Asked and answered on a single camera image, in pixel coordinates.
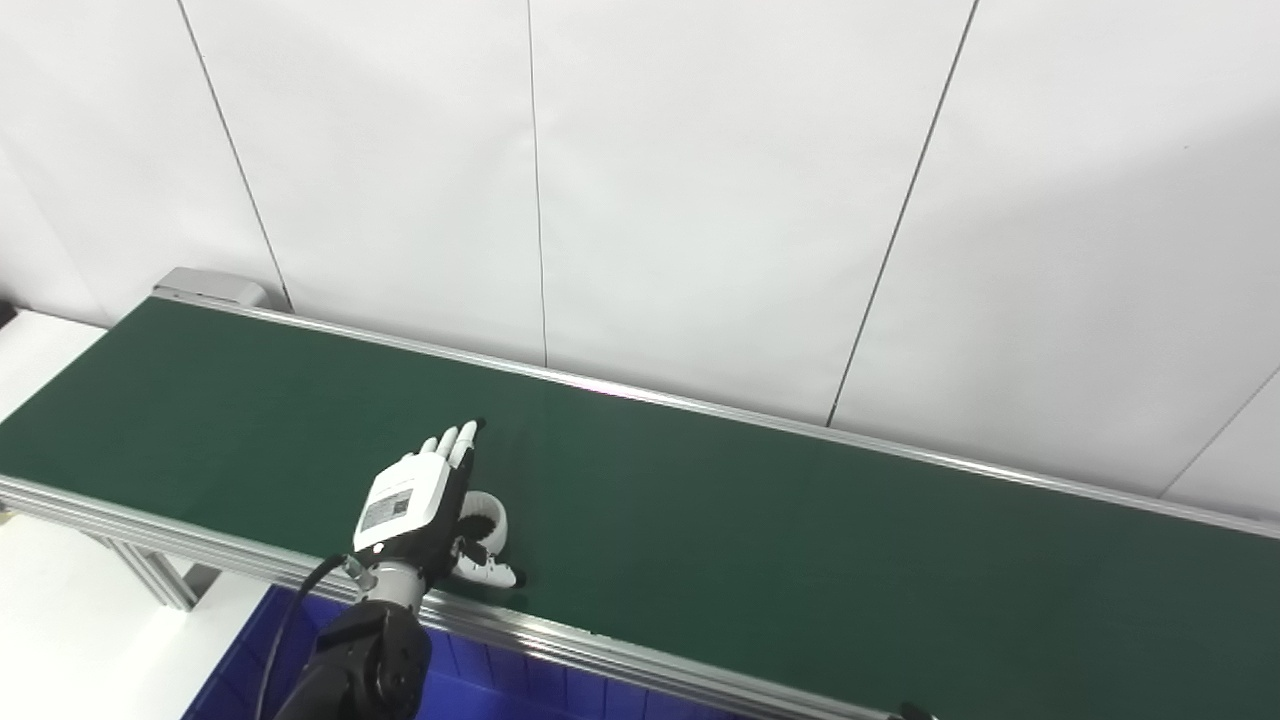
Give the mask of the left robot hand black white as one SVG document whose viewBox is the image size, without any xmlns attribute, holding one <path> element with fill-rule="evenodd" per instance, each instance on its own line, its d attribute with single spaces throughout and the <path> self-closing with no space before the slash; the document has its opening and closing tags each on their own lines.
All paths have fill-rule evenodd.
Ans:
<svg viewBox="0 0 1280 720">
<path fill-rule="evenodd" d="M 509 534 L 506 506 L 471 489 L 480 418 L 426 439 L 374 478 L 353 533 L 366 568 L 364 596 L 411 606 L 449 577 L 498 589 L 526 583 L 502 560 Z"/>
</svg>

